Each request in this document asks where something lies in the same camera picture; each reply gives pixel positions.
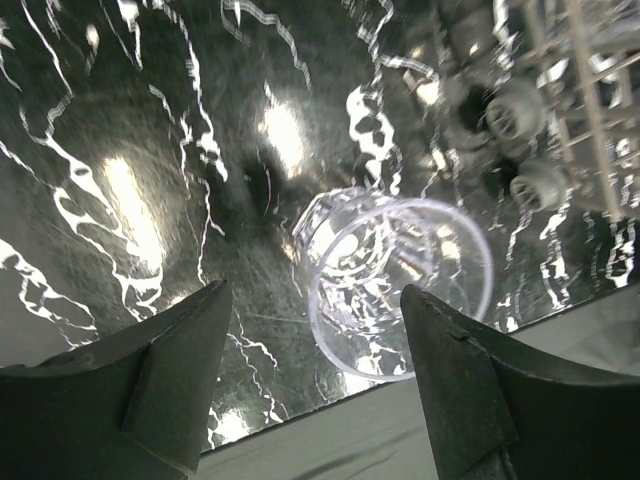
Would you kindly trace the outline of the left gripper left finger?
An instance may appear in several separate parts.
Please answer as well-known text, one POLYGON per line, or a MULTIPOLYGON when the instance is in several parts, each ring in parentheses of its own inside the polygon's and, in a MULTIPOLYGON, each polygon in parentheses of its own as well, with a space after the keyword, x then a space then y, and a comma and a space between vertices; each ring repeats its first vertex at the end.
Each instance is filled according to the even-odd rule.
POLYGON ((35 366, 1 371, 5 479, 185 479, 197 469, 231 316, 212 282, 35 366))

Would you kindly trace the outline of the clear glass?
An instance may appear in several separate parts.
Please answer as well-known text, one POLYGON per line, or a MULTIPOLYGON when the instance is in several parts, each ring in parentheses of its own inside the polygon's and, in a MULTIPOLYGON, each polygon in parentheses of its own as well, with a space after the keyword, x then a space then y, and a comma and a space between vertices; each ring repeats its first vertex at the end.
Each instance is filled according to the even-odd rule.
POLYGON ((409 284, 476 320, 490 306, 494 260, 486 235, 442 201, 336 189, 311 200, 292 237, 294 283, 315 342, 347 375, 413 377, 401 312, 409 284))

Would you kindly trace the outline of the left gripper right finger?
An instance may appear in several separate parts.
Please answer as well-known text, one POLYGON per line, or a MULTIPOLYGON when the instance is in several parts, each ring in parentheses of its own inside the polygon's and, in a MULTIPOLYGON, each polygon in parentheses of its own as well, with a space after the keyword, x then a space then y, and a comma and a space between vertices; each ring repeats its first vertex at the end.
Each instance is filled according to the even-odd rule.
POLYGON ((639 380, 527 345, 414 285, 401 295, 442 479, 635 479, 639 380))

